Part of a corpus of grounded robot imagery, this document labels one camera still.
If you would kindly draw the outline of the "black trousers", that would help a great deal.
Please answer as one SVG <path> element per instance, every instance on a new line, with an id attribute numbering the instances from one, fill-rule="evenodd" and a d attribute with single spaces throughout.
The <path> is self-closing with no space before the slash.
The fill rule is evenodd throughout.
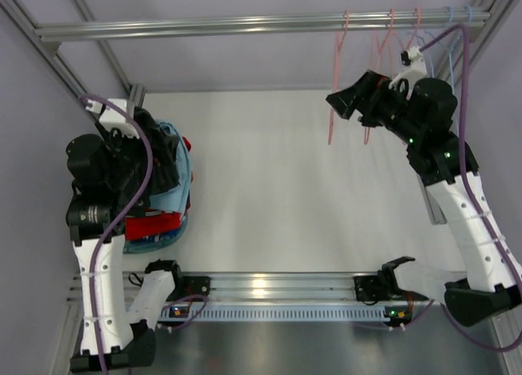
<path id="1" fill-rule="evenodd" d="M 147 136 L 153 152 L 153 170 L 148 183 L 150 195 L 157 195 L 179 185 L 179 172 L 176 165 L 179 136 L 167 134 L 152 115 L 138 107 L 134 119 Z"/>

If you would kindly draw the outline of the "pink hanger with trousers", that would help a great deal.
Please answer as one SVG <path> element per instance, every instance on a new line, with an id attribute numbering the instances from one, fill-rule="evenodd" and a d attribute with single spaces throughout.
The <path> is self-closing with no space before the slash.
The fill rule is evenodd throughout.
<path id="1" fill-rule="evenodd" d="M 339 70 L 340 70 L 340 61 L 342 57 L 343 44 L 347 35 L 347 30 L 350 21 L 350 11 L 344 12 L 344 21 L 343 28 L 335 33 L 334 39 L 334 62 L 333 62 L 333 81 L 332 81 L 332 91 L 336 92 L 338 90 L 339 83 Z M 328 145 L 332 144 L 333 136 L 334 136 L 334 118 L 335 111 L 330 109 L 330 119 L 329 119 L 329 132 L 328 132 Z"/>

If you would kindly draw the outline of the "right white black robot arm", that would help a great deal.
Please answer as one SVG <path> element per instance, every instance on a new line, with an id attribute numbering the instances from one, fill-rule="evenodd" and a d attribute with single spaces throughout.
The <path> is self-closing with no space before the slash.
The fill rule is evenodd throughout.
<path id="1" fill-rule="evenodd" d="M 465 327 L 518 307 L 521 265 L 493 218 L 471 149 L 451 130 L 458 105 L 451 87 L 432 77 L 394 86 L 389 77 L 368 71 L 326 101 L 342 119 L 359 113 L 362 125 L 382 126 L 405 142 L 409 165 L 442 209 L 463 260 L 463 272 L 409 256 L 386 262 L 378 274 L 388 292 L 435 300 Z"/>

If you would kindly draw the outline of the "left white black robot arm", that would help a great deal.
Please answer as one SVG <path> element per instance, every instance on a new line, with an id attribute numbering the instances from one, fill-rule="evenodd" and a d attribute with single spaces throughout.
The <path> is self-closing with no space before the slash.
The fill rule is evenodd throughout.
<path id="1" fill-rule="evenodd" d="M 83 335 L 70 360 L 72 373 L 148 367 L 156 354 L 155 328 L 183 277 L 174 260 L 147 265 L 140 291 L 126 305 L 122 256 L 125 221 L 143 216 L 158 190 L 177 184 L 177 135 L 168 135 L 147 113 L 135 117 L 140 137 L 110 127 L 78 136 L 66 148 L 73 197 L 66 223 L 81 272 Z"/>

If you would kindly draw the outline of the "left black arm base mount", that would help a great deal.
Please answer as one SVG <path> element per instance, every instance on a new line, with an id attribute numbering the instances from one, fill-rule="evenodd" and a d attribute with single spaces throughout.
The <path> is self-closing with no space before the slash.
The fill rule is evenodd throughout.
<path id="1" fill-rule="evenodd" d="M 187 296 L 210 294 L 211 278 L 203 275 L 182 276 L 176 283 L 174 298 L 181 299 Z"/>

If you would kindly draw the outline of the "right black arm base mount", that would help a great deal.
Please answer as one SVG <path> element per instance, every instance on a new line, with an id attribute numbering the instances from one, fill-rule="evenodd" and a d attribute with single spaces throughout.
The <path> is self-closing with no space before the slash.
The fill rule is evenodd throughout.
<path id="1" fill-rule="evenodd" d="M 358 302 L 406 301 L 408 298 L 390 278 L 380 275 L 356 276 L 354 288 Z"/>

